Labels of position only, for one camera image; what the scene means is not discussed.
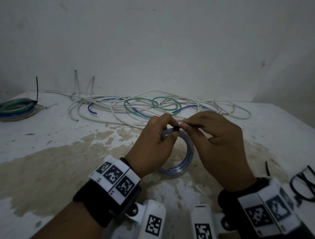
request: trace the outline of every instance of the pile of cables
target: pile of cables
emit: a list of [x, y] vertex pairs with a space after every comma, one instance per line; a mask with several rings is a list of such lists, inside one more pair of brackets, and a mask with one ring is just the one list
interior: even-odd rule
[[[251, 113], [230, 102], [223, 101], [204, 101], [193, 99], [185, 96], [178, 96], [170, 94], [160, 90], [150, 90], [135, 96], [114, 96], [114, 95], [93, 95], [93, 85], [95, 77], [93, 77], [87, 87], [86, 94], [82, 94], [79, 87], [77, 71], [74, 74], [74, 83], [75, 83], [75, 93], [66, 94], [60, 93], [57, 91], [45, 91], [46, 93], [57, 93], [69, 97], [73, 102], [69, 106], [67, 113], [69, 117], [75, 121], [79, 119], [73, 115], [74, 109], [76, 109], [77, 115], [82, 118], [85, 118], [90, 121], [107, 123], [107, 124], [121, 124], [129, 125], [131, 127], [143, 129], [148, 120], [152, 116], [161, 116], [163, 113], [170, 113], [177, 121], [182, 121], [184, 117], [180, 116], [180, 113], [187, 108], [194, 108], [197, 112], [204, 110], [210, 110], [217, 112], [222, 115], [228, 115], [237, 119], [249, 119]], [[91, 95], [88, 95], [89, 87], [91, 86]], [[141, 97], [144, 94], [150, 92], [160, 92], [165, 96], [155, 97], [155, 98], [145, 98]], [[87, 106], [87, 112], [82, 112], [82, 106]], [[235, 110], [239, 108], [246, 112], [245, 117], [238, 117], [234, 115]], [[111, 112], [117, 121], [108, 121], [102, 119], [98, 116], [98, 113], [94, 110], [98, 109], [101, 111]], [[128, 114], [130, 120], [127, 120], [126, 117], [122, 114]]]
[[37, 99], [29, 98], [13, 99], [0, 104], [0, 121], [17, 121], [26, 119], [36, 114], [38, 104], [38, 79], [36, 77]]

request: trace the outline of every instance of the cable coil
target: cable coil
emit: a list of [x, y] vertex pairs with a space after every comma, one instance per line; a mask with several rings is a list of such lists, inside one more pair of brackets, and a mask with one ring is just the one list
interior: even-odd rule
[[[175, 131], [177, 131], [176, 128], [163, 130], [161, 134], [162, 140], [164, 140], [169, 134]], [[194, 152], [195, 152], [194, 144], [191, 138], [189, 137], [189, 135], [183, 130], [179, 130], [178, 134], [179, 134], [178, 136], [181, 137], [186, 143], [187, 153], [184, 160], [179, 165], [174, 166], [169, 169], [163, 169], [163, 168], [159, 169], [159, 173], [164, 174], [166, 176], [170, 176], [170, 177], [175, 177], [175, 176], [179, 176], [183, 174], [187, 170], [189, 165], [191, 164], [192, 158], [194, 157]]]

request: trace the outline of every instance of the qr code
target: qr code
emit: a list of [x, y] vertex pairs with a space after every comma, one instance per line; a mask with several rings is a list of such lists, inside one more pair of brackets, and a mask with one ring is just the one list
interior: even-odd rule
[[114, 184], [119, 177], [122, 175], [122, 171], [113, 165], [107, 172], [104, 174], [104, 178], [106, 178], [110, 183]]
[[254, 227], [273, 224], [273, 220], [271, 219], [270, 215], [262, 204], [254, 207], [245, 208], [245, 212], [247, 213]]
[[278, 222], [291, 215], [289, 209], [279, 195], [267, 200], [266, 204]]
[[117, 184], [116, 189], [125, 197], [134, 188], [135, 184], [127, 177], [124, 176], [122, 180]]
[[286, 201], [286, 203], [289, 205], [289, 207], [293, 210], [294, 203], [292, 202], [291, 198], [287, 195], [287, 193], [283, 190], [283, 188], [280, 188], [279, 193], [281, 194], [283, 199]]
[[153, 215], [149, 215], [148, 223], [146, 225], [146, 232], [158, 236], [162, 225], [162, 219]]
[[99, 167], [96, 171], [100, 174], [102, 174], [112, 163], [105, 162], [101, 167]]
[[212, 239], [211, 230], [209, 224], [196, 224], [196, 235], [197, 239]]

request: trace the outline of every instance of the coiled tube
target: coiled tube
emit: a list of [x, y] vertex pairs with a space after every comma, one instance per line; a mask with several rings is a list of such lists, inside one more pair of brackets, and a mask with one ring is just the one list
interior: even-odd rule
[[[166, 136], [168, 136], [169, 134], [171, 134], [175, 131], [176, 131], [176, 129], [174, 129], [174, 128], [163, 130], [162, 134], [161, 134], [162, 140], [164, 140]], [[179, 165], [174, 166], [174, 167], [169, 168], [169, 169], [163, 169], [163, 168], [159, 169], [159, 172], [161, 174], [164, 174], [164, 175], [170, 176], [170, 177], [176, 177], [176, 176], [183, 174], [187, 170], [190, 163], [192, 162], [192, 158], [193, 158], [194, 152], [195, 152], [194, 144], [193, 144], [191, 138], [189, 137], [189, 135], [183, 130], [179, 130], [178, 133], [179, 133], [179, 137], [181, 137], [186, 143], [187, 153], [186, 153], [184, 160]]]

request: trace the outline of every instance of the fingernail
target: fingernail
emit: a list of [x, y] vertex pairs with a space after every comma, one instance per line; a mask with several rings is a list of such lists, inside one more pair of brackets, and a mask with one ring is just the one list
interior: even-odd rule
[[177, 131], [175, 131], [175, 132], [173, 132], [173, 133], [171, 133], [174, 137], [175, 137], [175, 139], [177, 139], [178, 138], [178, 136], [179, 136], [179, 134], [178, 134], [178, 132]]
[[181, 129], [183, 129], [183, 130], [186, 131], [187, 124], [185, 124], [185, 123], [180, 123], [180, 124], [179, 124], [179, 127], [180, 127]]

